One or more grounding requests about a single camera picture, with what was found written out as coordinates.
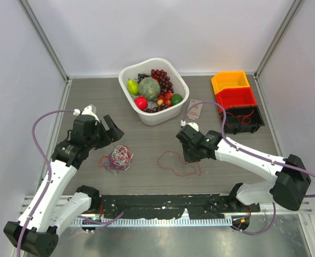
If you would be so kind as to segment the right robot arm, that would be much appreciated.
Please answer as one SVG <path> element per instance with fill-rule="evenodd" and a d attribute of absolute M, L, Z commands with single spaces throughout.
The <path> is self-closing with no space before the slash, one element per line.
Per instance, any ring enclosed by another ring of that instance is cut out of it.
<path fill-rule="evenodd" d="M 241 211 L 248 205 L 258 203 L 277 203 L 292 211 L 300 209 L 311 179 L 301 172 L 305 166 L 298 156 L 284 158 L 268 155 L 246 148 L 216 131 L 202 134 L 189 124 L 182 127 L 176 137 L 182 144 L 187 163 L 199 162 L 204 158 L 224 161 L 264 179 L 261 183 L 235 185 L 228 198 L 228 205 L 233 211 Z"/>

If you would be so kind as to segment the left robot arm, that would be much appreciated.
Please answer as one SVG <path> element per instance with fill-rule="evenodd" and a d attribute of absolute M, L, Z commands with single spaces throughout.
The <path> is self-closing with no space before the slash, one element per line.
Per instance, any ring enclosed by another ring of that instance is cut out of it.
<path fill-rule="evenodd" d="M 68 130 L 67 137 L 56 145 L 47 163 L 47 174 L 33 200 L 17 221 L 8 221 L 4 234 L 17 249 L 17 256 L 27 252 L 35 256 L 51 256 L 59 237 L 80 214 L 96 213 L 101 205 L 99 190 L 81 186 L 73 197 L 59 209 L 66 186 L 76 174 L 89 152 L 104 148 L 124 135 L 109 115 L 105 125 L 95 114 L 82 113 Z"/>

